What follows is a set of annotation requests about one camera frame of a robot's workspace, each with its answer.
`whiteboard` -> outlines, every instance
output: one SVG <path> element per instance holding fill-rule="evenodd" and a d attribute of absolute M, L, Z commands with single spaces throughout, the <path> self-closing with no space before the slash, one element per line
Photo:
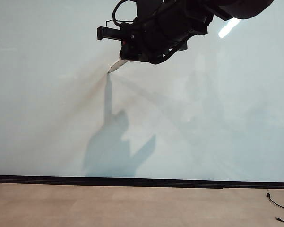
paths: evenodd
<path fill-rule="evenodd" d="M 284 182 L 284 0 L 107 75 L 116 3 L 0 0 L 0 175 Z"/>

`black robotic arm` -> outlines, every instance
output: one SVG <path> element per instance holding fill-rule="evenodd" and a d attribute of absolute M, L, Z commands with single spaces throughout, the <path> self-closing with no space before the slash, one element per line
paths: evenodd
<path fill-rule="evenodd" d="M 126 1 L 137 5 L 133 23 L 119 23 L 115 14 Z M 121 41 L 120 58 L 159 64 L 178 50 L 187 49 L 194 35 L 207 34 L 216 15 L 223 20 L 248 19 L 261 13 L 273 0 L 121 0 L 112 13 L 120 30 L 99 27 L 98 40 Z"/>

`beige carpet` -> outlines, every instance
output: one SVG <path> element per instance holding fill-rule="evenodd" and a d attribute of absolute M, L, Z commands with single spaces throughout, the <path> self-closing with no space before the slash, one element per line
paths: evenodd
<path fill-rule="evenodd" d="M 275 216 L 262 189 L 0 184 L 0 227 L 284 227 Z"/>

